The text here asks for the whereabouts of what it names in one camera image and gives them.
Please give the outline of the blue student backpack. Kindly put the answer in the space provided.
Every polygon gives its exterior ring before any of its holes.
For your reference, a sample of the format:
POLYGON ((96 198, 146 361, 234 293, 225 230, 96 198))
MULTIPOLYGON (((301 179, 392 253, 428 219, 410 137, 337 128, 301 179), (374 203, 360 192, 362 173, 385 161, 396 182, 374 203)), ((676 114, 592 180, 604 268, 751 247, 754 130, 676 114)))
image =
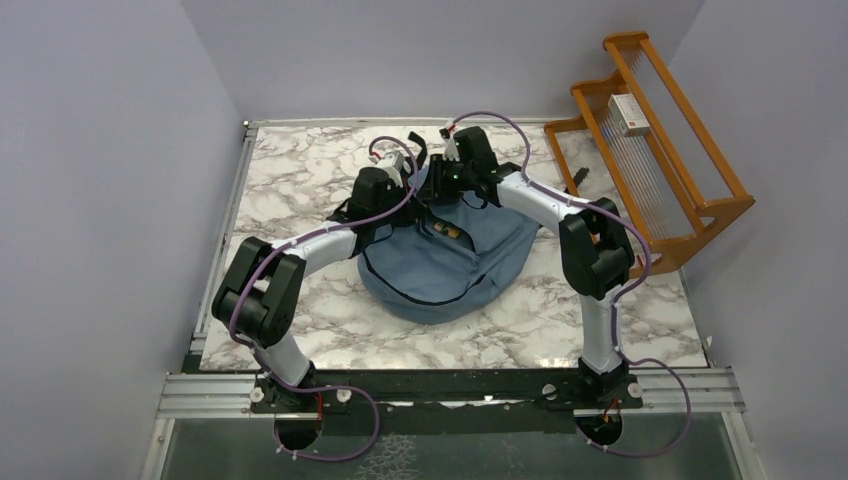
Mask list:
POLYGON ((360 278, 392 314, 436 325, 494 301, 518 277, 540 225, 474 193, 447 205, 423 205, 426 219, 372 243, 358 256, 360 278), (458 239, 434 230, 435 222, 463 231, 458 239))

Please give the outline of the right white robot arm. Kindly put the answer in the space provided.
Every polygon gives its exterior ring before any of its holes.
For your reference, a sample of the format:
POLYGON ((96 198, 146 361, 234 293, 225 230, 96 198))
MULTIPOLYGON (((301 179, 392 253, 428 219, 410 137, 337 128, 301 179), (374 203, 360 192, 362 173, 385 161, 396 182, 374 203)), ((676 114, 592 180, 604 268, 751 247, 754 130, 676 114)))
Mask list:
POLYGON ((557 234, 564 277, 580 296, 577 393, 589 406, 604 405, 629 372, 617 343, 617 300, 635 255, 615 203, 574 197, 535 181, 514 163, 499 163, 480 127, 450 125, 440 135, 446 146, 430 157, 425 199, 447 202, 472 192, 557 234))

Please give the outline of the yellow orange highlighter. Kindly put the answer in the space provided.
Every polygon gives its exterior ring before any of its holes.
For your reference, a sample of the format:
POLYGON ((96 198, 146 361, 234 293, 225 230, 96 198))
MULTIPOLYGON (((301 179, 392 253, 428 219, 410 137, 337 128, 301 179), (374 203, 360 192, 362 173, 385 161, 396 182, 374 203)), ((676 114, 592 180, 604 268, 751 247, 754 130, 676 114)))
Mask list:
POLYGON ((463 231, 458 227, 443 222, 435 222, 433 228, 436 232, 449 236, 452 239, 458 239, 463 231))

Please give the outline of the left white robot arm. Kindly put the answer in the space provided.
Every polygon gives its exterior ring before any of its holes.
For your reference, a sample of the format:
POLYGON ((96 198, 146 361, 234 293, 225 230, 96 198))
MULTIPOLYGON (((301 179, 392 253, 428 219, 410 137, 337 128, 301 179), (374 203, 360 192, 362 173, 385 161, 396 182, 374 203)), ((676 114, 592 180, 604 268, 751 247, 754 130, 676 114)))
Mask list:
POLYGON ((210 313, 252 351, 277 382, 276 396, 288 409, 309 406, 315 389, 308 378, 314 366, 290 331, 303 281, 360 254, 377 228, 413 223, 414 195, 425 176, 364 167, 350 196, 320 226, 286 240, 249 237, 239 245, 210 313))

